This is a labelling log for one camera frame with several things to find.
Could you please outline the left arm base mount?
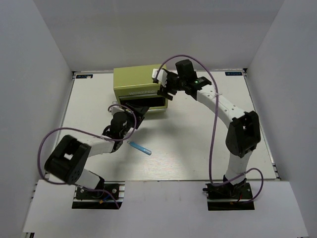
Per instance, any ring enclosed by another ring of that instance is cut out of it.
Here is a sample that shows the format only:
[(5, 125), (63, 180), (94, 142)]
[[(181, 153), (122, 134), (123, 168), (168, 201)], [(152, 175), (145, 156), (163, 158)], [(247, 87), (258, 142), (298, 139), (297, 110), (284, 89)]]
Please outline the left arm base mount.
[(72, 209), (118, 210), (124, 199), (125, 182), (105, 182), (102, 191), (88, 191), (82, 186), (75, 188)]

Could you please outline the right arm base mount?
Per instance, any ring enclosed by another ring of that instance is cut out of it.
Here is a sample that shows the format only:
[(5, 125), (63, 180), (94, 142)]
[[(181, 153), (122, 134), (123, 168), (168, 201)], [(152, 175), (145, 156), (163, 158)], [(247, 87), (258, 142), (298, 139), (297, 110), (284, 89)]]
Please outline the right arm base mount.
[(209, 211), (247, 211), (254, 210), (254, 202), (251, 186), (246, 179), (232, 185), (230, 183), (222, 186), (214, 186), (206, 183), (203, 192), (207, 195)]

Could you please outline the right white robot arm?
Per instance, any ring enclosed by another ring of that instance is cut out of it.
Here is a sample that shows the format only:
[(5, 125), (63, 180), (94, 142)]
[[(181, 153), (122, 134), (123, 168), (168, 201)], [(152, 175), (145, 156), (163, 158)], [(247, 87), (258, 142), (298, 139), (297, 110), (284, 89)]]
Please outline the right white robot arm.
[(220, 94), (212, 75), (198, 77), (191, 60), (181, 60), (175, 66), (176, 73), (162, 66), (153, 69), (152, 80), (160, 85), (158, 95), (172, 100), (178, 91), (183, 91), (210, 109), (215, 122), (221, 120), (225, 124), (225, 144), (230, 156), (221, 185), (224, 193), (234, 198), (242, 191), (240, 183), (246, 179), (249, 158), (261, 140), (259, 116), (255, 111), (237, 107)]

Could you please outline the green metal drawer chest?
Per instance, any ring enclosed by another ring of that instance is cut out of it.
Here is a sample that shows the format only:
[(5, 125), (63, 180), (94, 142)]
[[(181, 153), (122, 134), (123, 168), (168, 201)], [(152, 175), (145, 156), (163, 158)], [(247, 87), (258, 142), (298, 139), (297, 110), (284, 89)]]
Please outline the green metal drawer chest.
[[(158, 69), (159, 64), (119, 67), (113, 70), (113, 90), (116, 101), (120, 103), (119, 96), (128, 92), (159, 90), (160, 84), (153, 83), (152, 71)], [(142, 97), (158, 97), (159, 95), (148, 95)]]

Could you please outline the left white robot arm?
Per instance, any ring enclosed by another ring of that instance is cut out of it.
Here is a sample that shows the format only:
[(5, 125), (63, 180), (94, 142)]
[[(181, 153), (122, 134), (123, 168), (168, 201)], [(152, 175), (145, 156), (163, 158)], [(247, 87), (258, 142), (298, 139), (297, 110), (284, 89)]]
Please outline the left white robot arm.
[(77, 185), (87, 189), (94, 198), (104, 194), (104, 179), (85, 169), (87, 159), (102, 154), (116, 152), (123, 141), (128, 140), (139, 128), (150, 107), (132, 104), (112, 104), (108, 111), (112, 115), (110, 125), (106, 126), (102, 134), (93, 134), (71, 127), (61, 127), (49, 132), (45, 140), (59, 130), (72, 130), (90, 138), (79, 140), (71, 135), (65, 135), (52, 151), (44, 164), (45, 171), (62, 181), (62, 185)]

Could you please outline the blue highlighter pen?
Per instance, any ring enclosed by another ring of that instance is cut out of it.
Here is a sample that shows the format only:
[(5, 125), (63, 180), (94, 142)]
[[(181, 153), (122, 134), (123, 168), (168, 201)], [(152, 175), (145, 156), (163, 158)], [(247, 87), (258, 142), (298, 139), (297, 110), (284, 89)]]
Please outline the blue highlighter pen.
[(141, 152), (143, 152), (143, 153), (145, 153), (147, 155), (151, 155), (152, 154), (151, 150), (149, 150), (149, 149), (147, 149), (147, 148), (145, 148), (145, 147), (143, 147), (143, 146), (141, 146), (141, 145), (139, 145), (139, 144), (137, 144), (137, 143), (135, 143), (133, 141), (128, 141), (128, 144), (131, 147), (133, 147), (133, 148), (135, 148), (135, 149), (137, 149), (137, 150), (139, 150), (139, 151), (141, 151)]

